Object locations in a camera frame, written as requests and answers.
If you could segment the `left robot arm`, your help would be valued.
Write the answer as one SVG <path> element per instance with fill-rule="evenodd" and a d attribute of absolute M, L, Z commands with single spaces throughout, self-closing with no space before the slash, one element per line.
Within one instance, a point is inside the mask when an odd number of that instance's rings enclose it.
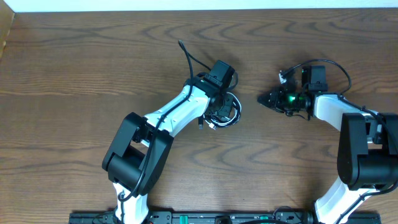
<path fill-rule="evenodd" d="M 233 94 L 235 69 L 217 61 L 209 72 L 189 78 L 169 103 L 145 116 L 128 114 L 105 154 L 102 168 L 116 190 L 114 223 L 143 223 L 147 195 L 158 181 L 175 136 L 191 121 L 213 129 L 236 124 L 241 105 Z"/>

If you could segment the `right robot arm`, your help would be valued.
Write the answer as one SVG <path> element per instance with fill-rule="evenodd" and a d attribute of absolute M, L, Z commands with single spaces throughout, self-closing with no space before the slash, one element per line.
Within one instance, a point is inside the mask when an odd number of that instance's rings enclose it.
<path fill-rule="evenodd" d="M 338 177 L 314 203 L 304 223 L 348 223 L 368 198 L 397 189 L 397 115 L 379 113 L 332 93 L 322 65 L 302 68 L 302 89 L 296 89 L 295 70 L 279 73 L 280 86 L 260 95 L 258 103 L 288 117 L 307 113 L 340 132 Z"/>

